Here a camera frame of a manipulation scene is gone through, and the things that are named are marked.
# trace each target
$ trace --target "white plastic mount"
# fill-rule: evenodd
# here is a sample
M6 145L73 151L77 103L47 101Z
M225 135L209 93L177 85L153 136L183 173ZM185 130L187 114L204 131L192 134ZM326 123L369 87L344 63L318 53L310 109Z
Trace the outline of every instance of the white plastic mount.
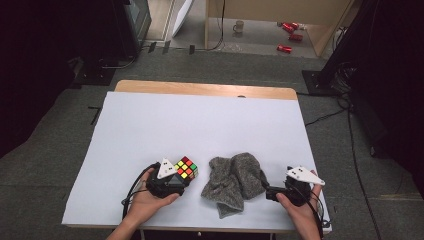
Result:
M296 179L297 181L314 183L324 186L325 182L321 178L317 177L315 174L311 173L308 169L304 167L295 167L293 169L287 170L286 174Z
M174 165L167 158L163 158L157 178L162 179L175 173L177 173L177 171L175 171Z

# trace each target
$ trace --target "cube face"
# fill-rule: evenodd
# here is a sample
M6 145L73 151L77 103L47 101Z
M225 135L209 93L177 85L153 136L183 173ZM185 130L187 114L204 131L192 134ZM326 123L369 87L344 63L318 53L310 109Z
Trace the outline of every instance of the cube face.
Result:
M183 157L177 164L174 165L175 170L177 171L176 176L184 183L184 185L188 186L190 182L197 177L198 168L196 164L194 164L187 157Z

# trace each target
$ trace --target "person's left hand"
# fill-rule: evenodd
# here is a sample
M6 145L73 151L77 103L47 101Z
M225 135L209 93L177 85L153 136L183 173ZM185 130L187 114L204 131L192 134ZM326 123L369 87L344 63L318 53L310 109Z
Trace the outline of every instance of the person's left hand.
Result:
M139 225L149 220L160 208L173 203L180 196L178 193L171 194L165 198L153 196L146 188L146 180L153 171L154 169L150 168L141 177L140 181L142 184L138 191L142 192L134 194L126 216L126 218L128 217Z

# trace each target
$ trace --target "white tabletop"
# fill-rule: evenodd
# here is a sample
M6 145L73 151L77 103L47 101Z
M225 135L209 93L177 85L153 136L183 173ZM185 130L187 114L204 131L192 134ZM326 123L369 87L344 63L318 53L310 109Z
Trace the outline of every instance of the white tabletop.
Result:
M62 224L117 226L121 200L140 172L163 157L176 163L187 156L198 165L198 177L143 228L293 230L283 207L265 194L245 201L244 212L224 219L214 202L200 196L209 180L209 161L242 152L258 159L273 186L284 187L287 166L316 169L297 100L109 92ZM321 201L328 219L323 194Z

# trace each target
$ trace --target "person's right hand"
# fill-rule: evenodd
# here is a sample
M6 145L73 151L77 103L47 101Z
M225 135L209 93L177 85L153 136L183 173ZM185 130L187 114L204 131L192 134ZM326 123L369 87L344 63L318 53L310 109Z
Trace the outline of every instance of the person's right hand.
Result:
M309 201L317 211L317 204L319 194L321 192L321 185L315 184L312 188L311 200ZM277 193L277 199L281 205L287 210L290 218L293 221L296 230L304 240L321 239L318 227L315 221L314 213L308 204L303 204L300 207L293 205L290 200L282 193Z

